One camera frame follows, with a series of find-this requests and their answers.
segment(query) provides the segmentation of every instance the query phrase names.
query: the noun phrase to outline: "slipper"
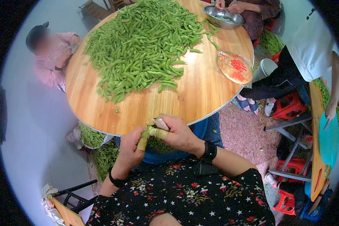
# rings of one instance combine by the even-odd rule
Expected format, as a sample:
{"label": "slipper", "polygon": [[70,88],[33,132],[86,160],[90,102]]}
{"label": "slipper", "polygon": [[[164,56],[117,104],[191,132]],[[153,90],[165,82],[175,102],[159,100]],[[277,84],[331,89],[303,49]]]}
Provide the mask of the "slipper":
{"label": "slipper", "polygon": [[256,111],[256,109],[258,109],[258,105],[257,105],[257,102],[255,101],[255,104],[253,104],[253,105],[251,105],[250,103],[249,103],[249,106],[250,106],[250,109],[251,109],[251,111],[252,111],[252,113],[254,113],[254,115],[256,115],[255,114],[255,111]]}
{"label": "slipper", "polygon": [[239,103],[240,107],[242,110],[244,110],[244,108],[246,108],[247,106],[250,105],[249,101],[246,99],[244,101],[240,101],[239,98],[235,97],[237,102]]}

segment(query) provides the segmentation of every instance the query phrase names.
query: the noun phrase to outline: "plastic bag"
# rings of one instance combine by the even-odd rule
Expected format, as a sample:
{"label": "plastic bag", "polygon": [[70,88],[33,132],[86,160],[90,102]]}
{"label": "plastic bag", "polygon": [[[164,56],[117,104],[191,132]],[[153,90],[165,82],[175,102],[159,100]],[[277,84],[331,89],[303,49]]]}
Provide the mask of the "plastic bag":
{"label": "plastic bag", "polygon": [[252,88],[252,66],[249,59],[232,52],[219,52],[217,65],[231,81]]}

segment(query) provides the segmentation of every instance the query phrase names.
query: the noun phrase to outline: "foot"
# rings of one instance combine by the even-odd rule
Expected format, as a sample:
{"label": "foot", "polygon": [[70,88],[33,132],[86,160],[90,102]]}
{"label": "foot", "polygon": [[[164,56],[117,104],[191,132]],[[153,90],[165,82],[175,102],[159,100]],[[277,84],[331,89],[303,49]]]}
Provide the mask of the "foot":
{"label": "foot", "polygon": [[266,105],[265,105],[265,115],[266,116],[270,116],[271,111],[273,110],[274,107],[274,103],[272,102],[271,99],[266,99]]}
{"label": "foot", "polygon": [[266,180],[269,184],[271,184],[274,188],[276,188],[276,185],[277,185],[278,181],[274,179],[274,177],[273,177],[273,175],[272,175],[271,173],[267,173],[267,174],[265,175],[265,180]]}
{"label": "foot", "polygon": [[[237,95],[236,97],[238,98],[239,101],[245,101],[245,100],[247,100],[247,98],[241,96],[240,94]],[[245,111],[250,111],[251,109],[250,109],[249,106],[246,106],[246,107],[243,108],[243,110],[245,110]]]}
{"label": "foot", "polygon": [[[247,99],[248,101],[249,101],[249,104],[251,104],[251,105],[254,105],[254,104],[256,104],[256,102],[253,100],[253,99]],[[257,109],[254,111],[254,114],[255,115],[258,115],[259,114],[259,108],[257,107]]]}

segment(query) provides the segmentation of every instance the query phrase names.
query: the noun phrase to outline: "floral print shirt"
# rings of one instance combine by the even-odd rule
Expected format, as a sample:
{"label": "floral print shirt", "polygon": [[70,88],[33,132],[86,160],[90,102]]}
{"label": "floral print shirt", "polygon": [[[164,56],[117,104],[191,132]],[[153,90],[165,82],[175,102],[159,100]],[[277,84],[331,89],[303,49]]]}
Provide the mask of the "floral print shirt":
{"label": "floral print shirt", "polygon": [[149,225],[163,213],[182,225],[275,225],[261,175],[194,174],[196,160],[168,163],[135,176],[111,197],[98,196],[86,226]]}

